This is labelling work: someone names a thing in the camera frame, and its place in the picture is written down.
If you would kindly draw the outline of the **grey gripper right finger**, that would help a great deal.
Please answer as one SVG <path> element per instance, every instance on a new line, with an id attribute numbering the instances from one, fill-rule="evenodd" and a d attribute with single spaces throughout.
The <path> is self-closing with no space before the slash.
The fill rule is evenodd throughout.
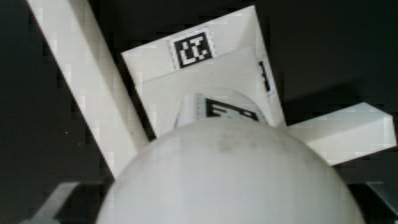
<path id="1" fill-rule="evenodd" d="M 398 214 L 398 184 L 369 182 L 369 186 L 390 211 Z"/>

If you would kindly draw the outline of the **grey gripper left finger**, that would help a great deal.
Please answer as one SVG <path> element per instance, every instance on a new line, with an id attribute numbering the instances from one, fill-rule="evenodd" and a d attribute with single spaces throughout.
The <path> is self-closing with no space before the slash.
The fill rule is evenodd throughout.
<path id="1" fill-rule="evenodd" d="M 19 224 L 61 224 L 58 214 L 79 185 L 79 182 L 67 182 L 59 184 L 35 216 Z"/>

